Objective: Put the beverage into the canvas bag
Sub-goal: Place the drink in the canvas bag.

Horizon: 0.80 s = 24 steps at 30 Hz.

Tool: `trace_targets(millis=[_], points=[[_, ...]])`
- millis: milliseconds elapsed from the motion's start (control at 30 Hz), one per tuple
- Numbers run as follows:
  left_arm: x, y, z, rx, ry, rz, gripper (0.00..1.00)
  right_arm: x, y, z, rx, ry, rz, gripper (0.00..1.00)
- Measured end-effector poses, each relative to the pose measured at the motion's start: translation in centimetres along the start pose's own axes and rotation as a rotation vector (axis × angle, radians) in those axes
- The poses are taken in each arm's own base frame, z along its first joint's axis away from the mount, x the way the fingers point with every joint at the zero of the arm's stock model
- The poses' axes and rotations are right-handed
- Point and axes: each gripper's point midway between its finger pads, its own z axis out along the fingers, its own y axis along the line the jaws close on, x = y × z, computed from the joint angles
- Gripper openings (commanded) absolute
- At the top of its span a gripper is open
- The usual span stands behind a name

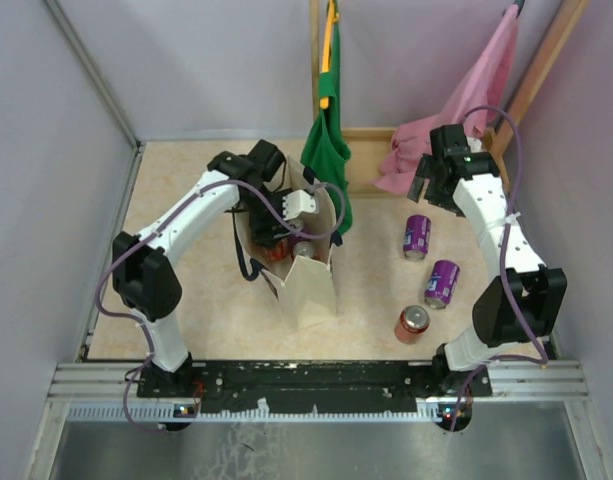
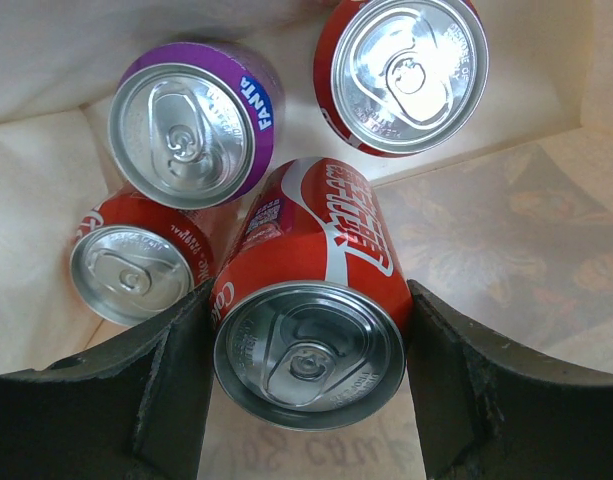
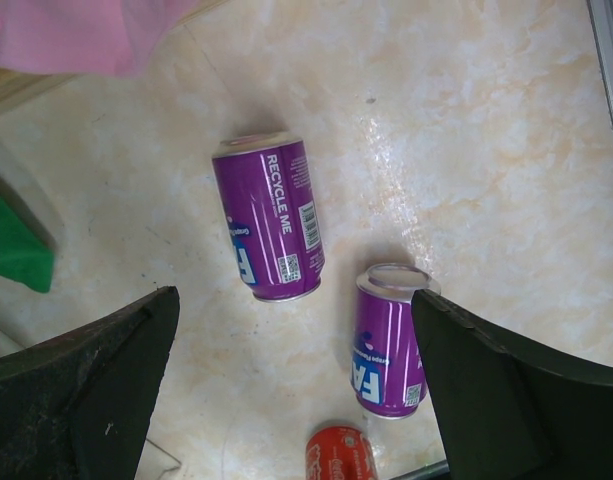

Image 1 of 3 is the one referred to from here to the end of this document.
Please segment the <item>red soda can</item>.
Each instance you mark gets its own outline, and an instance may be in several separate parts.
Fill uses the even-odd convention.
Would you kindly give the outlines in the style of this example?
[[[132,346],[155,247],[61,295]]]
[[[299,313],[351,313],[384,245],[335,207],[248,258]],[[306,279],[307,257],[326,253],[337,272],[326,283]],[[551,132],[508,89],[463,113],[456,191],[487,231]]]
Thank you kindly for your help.
[[[295,260],[297,257],[304,257],[315,261],[319,260],[316,247],[312,242],[307,240],[296,242],[293,245],[291,250],[291,257],[293,260]]]
[[[394,327],[395,337],[404,344],[413,344],[428,329],[430,316],[420,305],[405,307]]]
[[[289,254],[288,239],[283,238],[272,247],[262,246],[260,251],[266,262],[271,264],[282,262]]]

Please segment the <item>cream canvas tote bag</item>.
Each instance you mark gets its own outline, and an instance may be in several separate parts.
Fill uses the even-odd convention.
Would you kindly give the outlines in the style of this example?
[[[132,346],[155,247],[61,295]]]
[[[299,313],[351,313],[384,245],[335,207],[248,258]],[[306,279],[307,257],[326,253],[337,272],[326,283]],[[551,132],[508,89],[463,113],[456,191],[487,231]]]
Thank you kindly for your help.
[[[250,215],[234,215],[237,254],[246,275],[257,274],[265,280],[275,295],[285,322],[294,329],[303,329],[334,318],[337,298],[332,273],[333,247],[341,242],[339,236],[313,240],[313,257],[292,257],[296,241],[289,238],[283,244],[286,256],[273,261],[252,241]]]

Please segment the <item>purple soda can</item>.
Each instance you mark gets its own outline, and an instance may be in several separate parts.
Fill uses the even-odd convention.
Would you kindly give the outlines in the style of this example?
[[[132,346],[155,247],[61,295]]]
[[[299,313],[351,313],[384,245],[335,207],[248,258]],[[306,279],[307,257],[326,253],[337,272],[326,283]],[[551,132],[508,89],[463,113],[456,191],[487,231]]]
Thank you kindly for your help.
[[[446,308],[453,297],[460,274],[460,267],[449,260],[438,260],[424,291],[425,303],[433,309]]]
[[[406,221],[402,251],[410,261],[424,260],[429,251],[431,221],[424,215],[412,215]]]
[[[295,218],[292,220],[288,220],[287,221],[288,225],[289,225],[289,232],[291,234],[295,234],[296,232],[299,233],[306,233],[307,232],[307,226],[304,220],[300,219],[300,218]]]

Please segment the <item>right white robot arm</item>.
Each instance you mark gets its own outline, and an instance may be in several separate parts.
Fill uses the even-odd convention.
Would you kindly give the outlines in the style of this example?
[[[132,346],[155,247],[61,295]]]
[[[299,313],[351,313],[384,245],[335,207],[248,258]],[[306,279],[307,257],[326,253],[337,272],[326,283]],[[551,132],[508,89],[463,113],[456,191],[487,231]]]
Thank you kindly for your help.
[[[531,247],[492,155],[472,151],[462,125],[431,130],[430,149],[418,165],[409,196],[470,223],[489,279],[472,307],[471,326],[441,347],[444,363],[432,372],[434,387],[452,396],[467,385],[467,371],[514,359],[513,350],[521,344],[535,347],[535,363],[547,362],[541,341],[552,333],[567,278]]]

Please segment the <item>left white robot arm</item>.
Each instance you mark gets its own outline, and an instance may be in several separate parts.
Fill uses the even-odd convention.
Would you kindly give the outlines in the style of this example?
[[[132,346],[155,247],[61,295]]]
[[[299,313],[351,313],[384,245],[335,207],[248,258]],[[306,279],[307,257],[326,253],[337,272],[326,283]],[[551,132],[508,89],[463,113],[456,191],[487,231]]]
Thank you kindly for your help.
[[[170,395],[183,396],[194,384],[191,355],[175,318],[182,297],[177,262],[225,212],[247,214],[257,245],[271,249],[280,244],[288,235],[282,223],[282,199],[287,193],[268,184],[286,166],[285,155],[265,140],[247,154],[221,152],[165,215],[137,234],[120,232],[115,237],[113,290],[145,328],[158,383]]]

